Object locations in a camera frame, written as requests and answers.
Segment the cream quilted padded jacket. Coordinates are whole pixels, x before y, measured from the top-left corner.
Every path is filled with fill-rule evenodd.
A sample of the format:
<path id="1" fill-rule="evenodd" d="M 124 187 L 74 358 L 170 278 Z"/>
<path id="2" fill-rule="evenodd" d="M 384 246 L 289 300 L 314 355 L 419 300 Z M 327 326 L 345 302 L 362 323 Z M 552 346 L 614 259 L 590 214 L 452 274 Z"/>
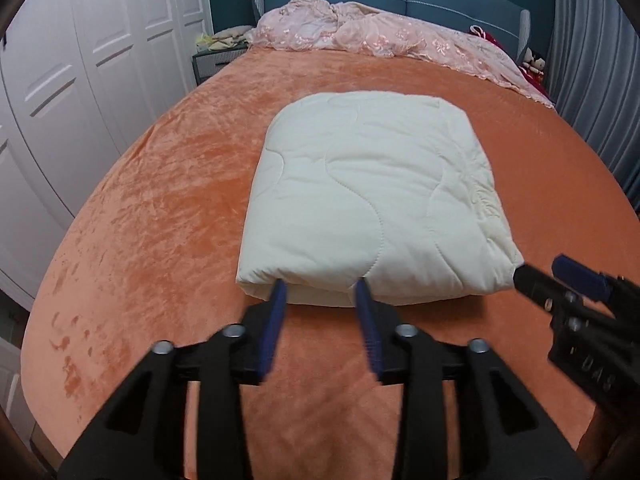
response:
<path id="1" fill-rule="evenodd" d="M 236 284 L 350 307 L 359 281 L 394 306 L 486 296 L 523 262 L 462 108 L 389 91 L 283 107 L 254 174 Z"/>

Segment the white wardrobe with red stickers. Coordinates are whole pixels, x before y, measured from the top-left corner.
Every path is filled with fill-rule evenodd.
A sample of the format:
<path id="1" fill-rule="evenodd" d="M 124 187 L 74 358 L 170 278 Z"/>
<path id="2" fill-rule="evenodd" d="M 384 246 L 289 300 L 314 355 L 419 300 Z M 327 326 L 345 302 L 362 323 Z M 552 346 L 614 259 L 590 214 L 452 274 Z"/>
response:
<path id="1" fill-rule="evenodd" d="M 1 288 L 30 318 L 22 427 L 73 446 L 119 381 L 99 332 L 154 262 L 145 143 L 190 98 L 204 0 L 25 0 L 1 50 Z"/>

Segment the red pillow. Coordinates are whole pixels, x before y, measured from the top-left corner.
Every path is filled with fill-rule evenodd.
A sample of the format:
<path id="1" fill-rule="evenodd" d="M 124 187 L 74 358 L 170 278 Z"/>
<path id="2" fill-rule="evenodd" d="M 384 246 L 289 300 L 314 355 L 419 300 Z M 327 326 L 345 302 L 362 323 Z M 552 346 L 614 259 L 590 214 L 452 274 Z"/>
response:
<path id="1" fill-rule="evenodd" d="M 504 47 L 500 44 L 500 42 L 494 36 L 491 36 L 489 32 L 485 32 L 484 29 L 480 27 L 480 25 L 471 25 L 469 28 L 469 33 L 471 35 L 485 39 L 486 41 L 490 42 L 491 44 L 494 44 L 496 47 L 504 51 Z M 524 78 L 530 84 L 532 84 L 544 96 L 549 96 L 548 91 L 546 90 L 546 88 L 544 88 L 544 81 L 538 81 L 532 77 L 529 77 L 526 73 L 524 73 L 524 70 L 521 69 L 521 60 L 518 61 L 518 68 L 522 72 Z"/>

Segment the grey blue curtain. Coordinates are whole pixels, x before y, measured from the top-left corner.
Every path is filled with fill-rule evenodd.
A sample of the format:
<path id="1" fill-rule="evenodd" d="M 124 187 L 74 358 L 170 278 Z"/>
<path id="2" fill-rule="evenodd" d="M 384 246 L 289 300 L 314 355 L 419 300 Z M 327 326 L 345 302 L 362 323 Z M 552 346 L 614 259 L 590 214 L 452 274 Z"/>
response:
<path id="1" fill-rule="evenodd" d="M 555 108 L 639 208 L 639 36 L 617 0 L 555 0 Z"/>

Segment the red and white doll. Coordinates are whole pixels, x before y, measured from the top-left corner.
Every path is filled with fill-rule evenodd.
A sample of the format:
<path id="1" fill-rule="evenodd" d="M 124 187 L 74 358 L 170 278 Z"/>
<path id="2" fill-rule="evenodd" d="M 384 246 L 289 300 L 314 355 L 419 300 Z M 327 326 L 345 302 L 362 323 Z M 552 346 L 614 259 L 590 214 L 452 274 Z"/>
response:
<path id="1" fill-rule="evenodd" d="M 546 72 L 546 60 L 531 48 L 526 48 L 521 59 L 521 69 L 529 77 L 543 81 L 544 73 Z"/>

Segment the orange plush bed blanket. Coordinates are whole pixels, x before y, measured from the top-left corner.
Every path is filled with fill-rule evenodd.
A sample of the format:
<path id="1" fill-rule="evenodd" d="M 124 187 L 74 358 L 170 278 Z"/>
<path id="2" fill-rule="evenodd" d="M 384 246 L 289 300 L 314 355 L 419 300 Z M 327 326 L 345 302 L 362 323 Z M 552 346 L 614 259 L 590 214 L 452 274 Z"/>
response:
<path id="1" fill-rule="evenodd" d="M 254 49 L 162 116 L 82 207 L 40 286 L 22 348 L 38 425 L 67 453 L 112 391 L 167 339 L 236 321 L 248 193 L 277 112 L 317 92 L 440 96 L 465 110 L 526 261 L 559 254 L 639 276 L 639 220 L 596 153 L 554 110 L 412 58 Z M 272 373 L 242 392 L 259 479 L 386 479 L 400 391 L 367 366 L 356 314 L 292 306 Z"/>

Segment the dark bedside table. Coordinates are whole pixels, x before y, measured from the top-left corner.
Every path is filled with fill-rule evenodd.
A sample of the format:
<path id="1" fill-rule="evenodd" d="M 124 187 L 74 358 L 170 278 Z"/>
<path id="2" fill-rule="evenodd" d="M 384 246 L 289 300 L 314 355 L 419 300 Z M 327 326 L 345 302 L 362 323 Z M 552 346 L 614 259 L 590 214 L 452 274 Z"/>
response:
<path id="1" fill-rule="evenodd" d="M 222 50 L 198 52 L 192 56 L 192 68 L 196 84 L 199 86 L 210 77 L 220 72 L 248 49 L 247 44 L 240 44 Z"/>

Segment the pink lace bedspread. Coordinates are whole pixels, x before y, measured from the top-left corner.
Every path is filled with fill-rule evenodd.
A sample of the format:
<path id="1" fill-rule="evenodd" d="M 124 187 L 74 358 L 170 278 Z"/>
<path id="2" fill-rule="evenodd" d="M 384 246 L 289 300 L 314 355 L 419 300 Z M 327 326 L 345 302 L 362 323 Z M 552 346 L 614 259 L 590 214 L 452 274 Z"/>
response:
<path id="1" fill-rule="evenodd" d="M 488 80 L 553 108 L 503 50 L 483 38 L 358 2 L 290 0 L 246 34 L 252 47 L 335 50 L 376 58 L 415 58 Z"/>

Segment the items on bedside table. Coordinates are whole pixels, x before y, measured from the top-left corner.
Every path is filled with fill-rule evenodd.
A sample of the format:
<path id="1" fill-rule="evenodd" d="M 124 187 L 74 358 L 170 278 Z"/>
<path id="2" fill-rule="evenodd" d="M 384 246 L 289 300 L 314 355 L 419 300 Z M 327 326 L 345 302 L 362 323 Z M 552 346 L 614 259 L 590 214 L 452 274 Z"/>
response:
<path id="1" fill-rule="evenodd" d="M 222 51 L 246 46 L 246 34 L 250 25 L 239 25 L 215 32 L 213 35 L 201 34 L 195 41 L 196 52 Z"/>

